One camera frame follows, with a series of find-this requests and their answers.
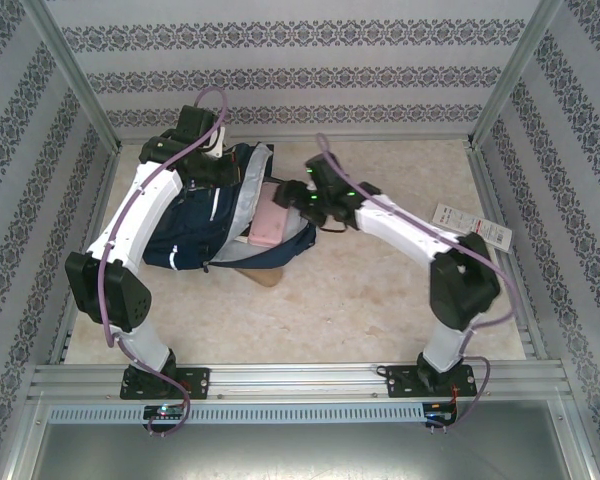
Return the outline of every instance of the ventilation slots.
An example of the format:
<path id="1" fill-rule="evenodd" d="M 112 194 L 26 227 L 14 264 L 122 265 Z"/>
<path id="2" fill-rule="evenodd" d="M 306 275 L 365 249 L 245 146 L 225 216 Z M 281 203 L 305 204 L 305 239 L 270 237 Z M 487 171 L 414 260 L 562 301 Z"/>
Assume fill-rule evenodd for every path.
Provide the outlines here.
<path id="1" fill-rule="evenodd" d="M 51 413 L 52 424 L 138 424 L 144 407 L 64 406 Z M 298 424 L 422 422 L 421 403 L 341 405 L 195 405 L 189 424 Z M 164 420 L 175 423 L 175 420 Z"/>

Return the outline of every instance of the white label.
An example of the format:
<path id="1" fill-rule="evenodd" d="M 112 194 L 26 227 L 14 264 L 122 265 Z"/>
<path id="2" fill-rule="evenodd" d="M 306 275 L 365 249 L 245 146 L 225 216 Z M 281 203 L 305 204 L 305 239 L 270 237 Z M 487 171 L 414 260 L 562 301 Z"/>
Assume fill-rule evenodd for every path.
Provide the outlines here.
<path id="1" fill-rule="evenodd" d="M 475 232 L 484 238 L 484 241 L 489 245 L 504 252 L 508 252 L 511 247 L 513 237 L 511 230 L 448 205 L 438 204 L 436 213 L 433 214 L 432 223 L 458 233 Z"/>

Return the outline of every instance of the beige floor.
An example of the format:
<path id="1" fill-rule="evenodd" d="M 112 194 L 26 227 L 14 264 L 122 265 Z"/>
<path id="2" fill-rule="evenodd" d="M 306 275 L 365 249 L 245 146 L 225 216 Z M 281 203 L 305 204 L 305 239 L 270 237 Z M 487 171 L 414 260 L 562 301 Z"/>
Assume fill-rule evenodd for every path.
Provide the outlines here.
<path id="1" fill-rule="evenodd" d="M 125 147 L 105 222 L 131 184 L 140 147 Z M 343 167 L 429 220 L 438 202 L 482 214 L 460 141 L 334 143 Z M 305 179 L 313 143 L 275 146 L 274 174 Z M 174 272 L 142 265 L 153 295 L 151 319 L 180 363 L 414 361 L 436 319 L 428 306 L 428 272 L 360 232 L 319 233 L 314 248 L 264 288 L 231 269 Z M 508 309 L 502 295 L 487 314 Z M 469 353 L 522 359 L 513 322 L 480 331 Z M 107 348 L 102 327 L 79 315 L 67 363 L 127 363 Z"/>

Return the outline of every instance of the enclosure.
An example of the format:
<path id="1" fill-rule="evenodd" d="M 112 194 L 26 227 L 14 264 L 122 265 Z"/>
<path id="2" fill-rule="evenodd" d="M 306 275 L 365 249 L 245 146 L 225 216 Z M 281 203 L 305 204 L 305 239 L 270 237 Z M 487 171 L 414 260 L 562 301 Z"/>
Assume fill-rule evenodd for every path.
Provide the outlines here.
<path id="1" fill-rule="evenodd" d="M 165 439 L 141 427 L 159 401 L 120 399 L 128 360 L 64 263 L 210 85 L 227 143 L 272 145 L 280 179 L 306 177 L 323 132 L 423 220 L 442 203 L 513 231 L 490 252 L 522 305 L 469 345 L 492 370 L 462 426 L 431 434 L 423 405 L 448 398 L 392 398 L 377 375 L 431 337 L 429 272 L 351 229 L 271 288 L 142 265 L 160 337 L 208 391 Z M 600 478 L 600 1 L 0 0 L 0 478 L 67 472 Z"/>

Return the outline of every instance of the backpack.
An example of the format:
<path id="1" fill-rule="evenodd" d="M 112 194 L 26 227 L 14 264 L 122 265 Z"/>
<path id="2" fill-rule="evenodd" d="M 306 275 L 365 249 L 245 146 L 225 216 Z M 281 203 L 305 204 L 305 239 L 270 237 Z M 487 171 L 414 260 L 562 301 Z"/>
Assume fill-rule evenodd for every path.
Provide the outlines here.
<path id="1" fill-rule="evenodd" d="M 145 263 L 173 270 L 208 266 L 268 269 L 286 265 L 312 247 L 316 228 L 291 208 L 283 241 L 258 247 L 236 240 L 255 213 L 260 187 L 271 177 L 273 152 L 262 143 L 241 143 L 229 150 L 241 172 L 241 183 L 230 187 L 196 189 L 185 185 L 169 204 L 142 256 Z"/>

